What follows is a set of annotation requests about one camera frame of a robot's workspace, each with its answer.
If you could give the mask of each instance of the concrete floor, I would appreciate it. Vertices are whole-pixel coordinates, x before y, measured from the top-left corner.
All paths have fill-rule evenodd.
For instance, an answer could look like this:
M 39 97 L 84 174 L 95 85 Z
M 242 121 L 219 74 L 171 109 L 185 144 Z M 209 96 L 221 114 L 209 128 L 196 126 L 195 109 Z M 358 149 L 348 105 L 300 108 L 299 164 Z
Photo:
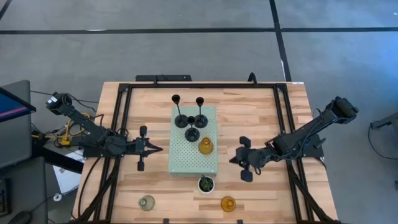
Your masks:
M 398 26 L 397 1 L 276 3 L 282 27 Z M 13 0 L 0 21 L 1 30 L 242 26 L 273 27 L 268 0 Z M 370 122 L 398 111 L 398 33 L 283 37 L 292 79 L 305 82 L 312 109 L 322 109 L 340 95 L 360 110 L 349 125 L 336 124 L 321 133 L 327 138 L 327 172 L 339 219 L 396 223 L 398 161 L 378 157 L 367 131 Z M 136 75 L 190 74 L 194 80 L 238 81 L 250 72 L 261 81 L 284 81 L 275 34 L 0 36 L 0 84 L 28 79 L 33 90 L 64 91 L 85 100 L 98 100 L 105 81 L 131 81 Z M 46 99 L 32 94 L 38 110 L 32 121 L 41 130 L 66 121 L 45 109 Z M 398 157 L 398 140 L 390 127 L 372 132 L 372 139 L 380 153 Z M 48 170 L 51 195 L 58 187 Z M 57 223 L 68 220 L 74 199 L 75 192 L 55 203 L 49 217 Z

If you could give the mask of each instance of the white pot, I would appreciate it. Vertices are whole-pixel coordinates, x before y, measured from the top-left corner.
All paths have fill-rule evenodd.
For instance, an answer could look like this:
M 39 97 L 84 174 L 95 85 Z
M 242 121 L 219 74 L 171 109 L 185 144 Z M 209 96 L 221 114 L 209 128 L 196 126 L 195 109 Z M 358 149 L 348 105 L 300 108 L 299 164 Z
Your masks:
M 199 182 L 200 182 L 200 178 L 198 180 L 198 189 L 200 190 L 200 192 L 204 193 L 204 194 L 210 194 L 212 191 L 214 191 L 214 188 L 216 188 L 216 182 L 213 180 L 213 178 L 209 177 L 209 176 L 205 176 L 210 178 L 213 181 L 213 188 L 209 191 L 209 192 L 204 192 L 201 190 L 201 188 L 199 187 Z

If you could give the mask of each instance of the perforated board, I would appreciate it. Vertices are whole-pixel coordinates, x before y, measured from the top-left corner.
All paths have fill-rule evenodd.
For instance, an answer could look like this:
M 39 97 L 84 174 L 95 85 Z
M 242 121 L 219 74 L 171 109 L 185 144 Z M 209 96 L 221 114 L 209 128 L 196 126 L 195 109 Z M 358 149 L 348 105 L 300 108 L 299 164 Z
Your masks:
M 200 137 L 196 142 L 185 139 L 185 131 L 190 128 L 178 128 L 174 119 L 178 116 L 177 107 L 172 108 L 170 131 L 169 172 L 174 177 L 200 177 L 202 174 L 214 177 L 218 170 L 217 160 L 217 116 L 215 106 L 202 106 L 201 113 L 207 117 L 208 123 L 204 128 L 197 128 Z M 197 106 L 180 107 L 181 114 L 196 116 L 199 114 Z M 203 155 L 199 151 L 199 143 L 203 137 L 209 137 L 214 145 L 213 152 Z

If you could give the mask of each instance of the computer screen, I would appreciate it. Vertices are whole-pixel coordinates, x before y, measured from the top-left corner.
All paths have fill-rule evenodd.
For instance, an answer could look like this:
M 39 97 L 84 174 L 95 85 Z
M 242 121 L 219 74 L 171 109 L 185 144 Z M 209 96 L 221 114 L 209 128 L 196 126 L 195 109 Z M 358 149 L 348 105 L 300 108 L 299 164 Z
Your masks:
M 0 122 L 36 111 L 36 108 L 7 90 L 0 88 Z

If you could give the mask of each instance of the wooden table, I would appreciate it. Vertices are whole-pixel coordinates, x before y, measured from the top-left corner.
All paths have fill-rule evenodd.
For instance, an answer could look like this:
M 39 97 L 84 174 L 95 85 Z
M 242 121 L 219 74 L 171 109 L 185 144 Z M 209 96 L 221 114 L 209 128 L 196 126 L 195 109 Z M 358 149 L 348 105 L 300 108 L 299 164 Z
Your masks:
M 106 82 L 98 105 L 98 114 L 104 114 L 103 125 L 111 126 L 119 82 Z M 312 112 L 303 84 L 287 84 L 290 104 L 296 128 L 312 119 Z M 195 99 L 202 96 L 205 106 L 217 107 L 218 119 L 218 174 L 216 188 L 211 194 L 201 194 L 197 189 L 198 178 L 172 177 L 168 173 L 171 96 L 179 94 L 182 106 L 196 106 Z M 118 124 L 124 108 L 122 98 Z M 287 116 L 280 94 L 285 127 L 289 129 Z M 295 222 L 292 197 L 285 162 L 270 162 L 262 175 L 254 175 L 252 183 L 240 179 L 241 168 L 230 164 L 239 147 L 239 137 L 252 139 L 252 147 L 264 147 L 264 142 L 280 133 L 275 99 L 268 88 L 136 88 L 133 89 L 129 107 L 127 129 L 129 139 L 139 135 L 139 126 L 148 127 L 151 143 L 164 148 L 162 152 L 145 159 L 144 172 L 137 171 L 137 156 L 125 156 L 121 161 L 118 185 L 113 208 L 113 223 L 152 222 L 161 223 L 169 218 L 171 223 L 205 222 L 236 223 L 293 223 Z M 95 159 L 85 163 L 81 184 Z M 321 208 L 332 218 L 337 218 L 325 168 L 315 159 L 303 159 L 308 188 Z M 82 210 L 97 194 L 103 159 L 97 163 L 86 185 Z M 152 195 L 155 208 L 142 211 L 139 198 Z M 236 199 L 236 209 L 231 213 L 222 211 L 224 196 Z M 299 193 L 303 218 L 306 218 L 303 197 Z M 73 215 L 77 216 L 76 198 Z M 108 193 L 104 197 L 101 218 L 105 217 Z

